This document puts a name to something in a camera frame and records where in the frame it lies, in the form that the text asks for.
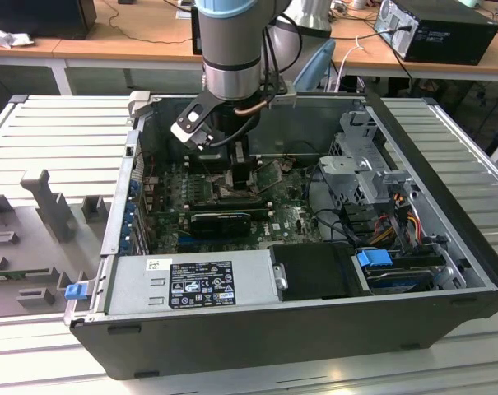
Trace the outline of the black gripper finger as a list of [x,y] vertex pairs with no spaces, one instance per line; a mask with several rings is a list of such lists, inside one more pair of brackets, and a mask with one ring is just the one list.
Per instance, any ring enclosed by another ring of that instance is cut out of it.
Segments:
[[247,189],[247,182],[250,178],[251,172],[251,159],[249,156],[249,151],[247,144],[245,142],[240,143],[241,148],[241,159],[240,159],[240,187],[243,190]]
[[241,190],[241,142],[235,142],[232,149],[231,173],[233,187],[235,190]]

